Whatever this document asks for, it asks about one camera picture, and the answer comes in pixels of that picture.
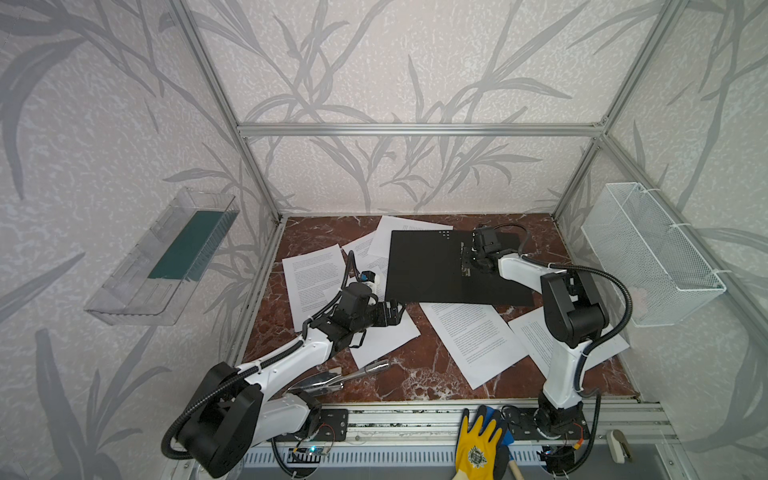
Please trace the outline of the blue folder black inside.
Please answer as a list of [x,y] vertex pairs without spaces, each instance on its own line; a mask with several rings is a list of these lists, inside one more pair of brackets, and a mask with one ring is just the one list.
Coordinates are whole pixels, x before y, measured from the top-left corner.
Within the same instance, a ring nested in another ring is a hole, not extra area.
[[472,233],[395,230],[391,234],[387,301],[531,307],[533,290],[472,263]]

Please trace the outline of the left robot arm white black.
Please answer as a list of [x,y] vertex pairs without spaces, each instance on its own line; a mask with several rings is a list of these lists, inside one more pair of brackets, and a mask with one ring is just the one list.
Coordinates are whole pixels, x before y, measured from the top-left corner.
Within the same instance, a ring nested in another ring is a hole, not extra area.
[[221,362],[205,374],[160,444],[171,460],[194,460],[213,478],[229,473],[250,447],[310,428],[319,403],[289,383],[338,353],[358,348],[368,330],[400,324],[402,302],[384,301],[363,282],[342,287],[287,344],[249,363]]

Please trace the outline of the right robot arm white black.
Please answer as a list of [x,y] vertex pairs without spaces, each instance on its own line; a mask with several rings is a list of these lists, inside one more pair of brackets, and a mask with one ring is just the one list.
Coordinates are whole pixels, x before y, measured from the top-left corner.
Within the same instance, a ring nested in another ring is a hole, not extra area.
[[[532,258],[523,251],[531,238],[529,233],[517,248],[503,246],[499,229],[481,225],[472,231],[471,248],[463,254],[463,269],[473,267],[495,273],[541,294],[545,326],[557,344],[534,423],[542,435],[556,438],[580,419],[585,398],[600,397],[598,389],[583,388],[586,362],[594,350],[627,326],[633,314],[633,299],[618,277],[601,269]],[[609,332],[604,331],[609,315],[595,277],[611,282],[623,297],[624,312]]]

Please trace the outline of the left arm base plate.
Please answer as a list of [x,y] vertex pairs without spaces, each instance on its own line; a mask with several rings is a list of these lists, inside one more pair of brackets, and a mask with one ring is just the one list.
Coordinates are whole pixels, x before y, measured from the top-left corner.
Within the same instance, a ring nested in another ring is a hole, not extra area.
[[347,409],[320,408],[311,410],[302,428],[296,433],[301,440],[344,441],[349,426]]

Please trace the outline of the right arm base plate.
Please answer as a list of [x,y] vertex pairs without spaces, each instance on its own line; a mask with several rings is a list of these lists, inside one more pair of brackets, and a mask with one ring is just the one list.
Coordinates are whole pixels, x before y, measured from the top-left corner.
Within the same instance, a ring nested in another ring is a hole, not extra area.
[[515,442],[584,441],[591,438],[591,428],[581,407],[550,414],[536,407],[504,405],[501,415]]

